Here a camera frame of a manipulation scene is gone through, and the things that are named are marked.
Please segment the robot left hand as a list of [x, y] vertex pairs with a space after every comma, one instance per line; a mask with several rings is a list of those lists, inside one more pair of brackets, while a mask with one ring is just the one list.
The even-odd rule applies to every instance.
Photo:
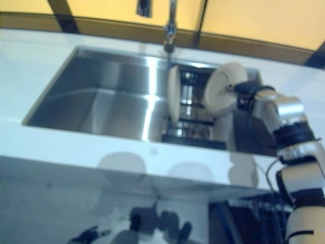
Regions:
[[110, 229], [98, 230], [98, 228], [98, 226], [90, 227], [78, 236], [71, 238], [67, 243], [93, 243], [95, 240], [112, 232]]

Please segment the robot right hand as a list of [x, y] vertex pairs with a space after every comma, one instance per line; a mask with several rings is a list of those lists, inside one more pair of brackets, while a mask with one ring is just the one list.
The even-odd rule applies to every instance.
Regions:
[[261, 119], [263, 109], [272, 100], [268, 96], [275, 95], [275, 89], [268, 85], [261, 85], [254, 81], [229, 85], [226, 91], [236, 99], [236, 107], [247, 111], [251, 116]]

